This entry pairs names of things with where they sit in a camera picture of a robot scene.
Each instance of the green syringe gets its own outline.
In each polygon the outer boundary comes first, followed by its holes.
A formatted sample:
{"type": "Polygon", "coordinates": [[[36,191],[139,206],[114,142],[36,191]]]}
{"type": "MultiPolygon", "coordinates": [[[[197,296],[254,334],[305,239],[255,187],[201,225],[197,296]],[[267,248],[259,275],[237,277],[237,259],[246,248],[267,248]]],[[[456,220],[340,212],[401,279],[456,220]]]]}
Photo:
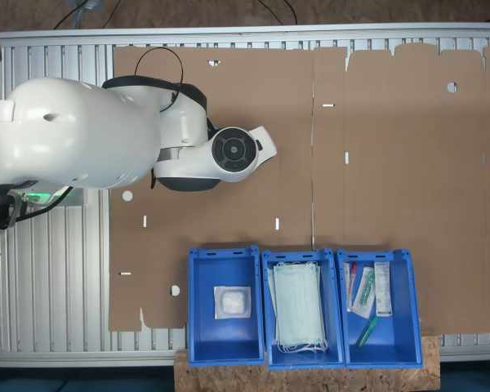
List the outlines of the green syringe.
{"type": "Polygon", "coordinates": [[[363,329],[363,333],[361,334],[358,341],[356,342],[356,347],[358,349],[361,349],[365,345],[368,337],[372,333],[372,330],[377,325],[378,320],[379,320],[379,318],[377,316],[372,317],[370,319],[370,321],[368,322],[367,326],[365,327],[365,329],[363,329]]]}

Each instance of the floor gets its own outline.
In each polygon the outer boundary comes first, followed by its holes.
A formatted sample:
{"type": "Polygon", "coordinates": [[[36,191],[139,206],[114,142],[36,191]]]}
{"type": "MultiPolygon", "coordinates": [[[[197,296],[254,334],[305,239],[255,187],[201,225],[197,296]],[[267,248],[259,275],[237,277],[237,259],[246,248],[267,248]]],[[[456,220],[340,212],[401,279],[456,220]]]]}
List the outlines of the floor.
{"type": "MultiPolygon", "coordinates": [[[[53,29],[78,0],[0,0],[0,31],[53,29]],[[55,6],[54,11],[47,13],[55,6]]],[[[294,17],[283,0],[262,0],[285,24],[294,17]]],[[[490,0],[288,0],[300,25],[372,22],[481,22],[490,0]]],[[[118,0],[88,11],[83,29],[99,29],[118,0]]],[[[61,26],[70,26],[68,18],[61,26]]],[[[278,25],[258,0],[121,0],[106,28],[278,25]]]]}

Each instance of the wooden board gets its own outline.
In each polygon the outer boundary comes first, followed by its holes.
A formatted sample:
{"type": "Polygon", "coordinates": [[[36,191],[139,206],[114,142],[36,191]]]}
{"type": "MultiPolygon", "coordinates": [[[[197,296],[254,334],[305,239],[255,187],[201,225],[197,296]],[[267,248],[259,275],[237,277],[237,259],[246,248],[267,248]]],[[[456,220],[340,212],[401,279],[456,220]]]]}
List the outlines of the wooden board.
{"type": "Polygon", "coordinates": [[[362,392],[438,390],[439,337],[423,336],[422,369],[290,370],[269,372],[264,366],[190,367],[187,351],[178,351],[174,361],[176,392],[362,392]]]}

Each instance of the cardboard sheet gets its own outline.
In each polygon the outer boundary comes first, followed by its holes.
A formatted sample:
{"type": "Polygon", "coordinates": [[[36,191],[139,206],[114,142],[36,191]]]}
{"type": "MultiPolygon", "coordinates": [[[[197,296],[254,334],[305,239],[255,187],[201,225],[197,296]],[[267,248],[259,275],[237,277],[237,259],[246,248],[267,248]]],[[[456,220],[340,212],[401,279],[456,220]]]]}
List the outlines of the cardboard sheet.
{"type": "MultiPolygon", "coordinates": [[[[114,50],[115,76],[133,74],[148,48],[114,50]]],[[[313,58],[307,51],[175,49],[184,82],[208,99],[217,127],[264,126],[278,155],[246,180],[221,182],[200,193],[150,189],[150,176],[111,195],[110,331],[184,327],[187,322],[187,254],[191,247],[309,249],[312,238],[313,58]],[[214,67],[209,61],[218,60],[214,67]],[[124,191],[133,199],[125,202],[124,191]],[[147,227],[143,217],[147,216],[147,227]],[[275,220],[279,218],[279,230],[275,220]],[[129,272],[131,275],[120,275],[129,272]],[[172,296],[171,286],[180,288],[172,296]]],[[[153,51],[138,74],[180,80],[173,54],[153,51]]]]}
{"type": "Polygon", "coordinates": [[[490,50],[315,55],[316,247],[407,247],[421,329],[490,332],[490,50]]]}
{"type": "MultiPolygon", "coordinates": [[[[116,76],[145,50],[116,48],[116,76]]],[[[212,122],[264,125],[278,156],[204,193],[113,190],[111,331],[139,331],[140,308],[148,327],[183,327],[190,247],[310,248],[313,202],[316,249],[410,249],[422,331],[490,332],[490,48],[486,70],[477,51],[414,43],[356,51],[345,71],[346,50],[177,49],[212,122]]],[[[139,74],[178,69],[154,51],[139,74]]]]}

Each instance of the sterile gauze package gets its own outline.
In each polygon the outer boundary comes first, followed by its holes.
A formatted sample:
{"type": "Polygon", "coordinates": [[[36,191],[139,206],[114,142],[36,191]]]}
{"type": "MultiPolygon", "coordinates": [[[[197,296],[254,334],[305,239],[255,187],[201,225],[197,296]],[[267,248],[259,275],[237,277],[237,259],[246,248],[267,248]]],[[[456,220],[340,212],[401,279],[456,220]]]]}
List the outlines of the sterile gauze package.
{"type": "Polygon", "coordinates": [[[214,319],[248,319],[252,312],[250,286],[215,286],[214,319]]]}
{"type": "Polygon", "coordinates": [[[376,296],[374,280],[374,269],[372,267],[364,267],[352,311],[366,319],[370,317],[370,312],[374,305],[374,297],[376,296]]]}

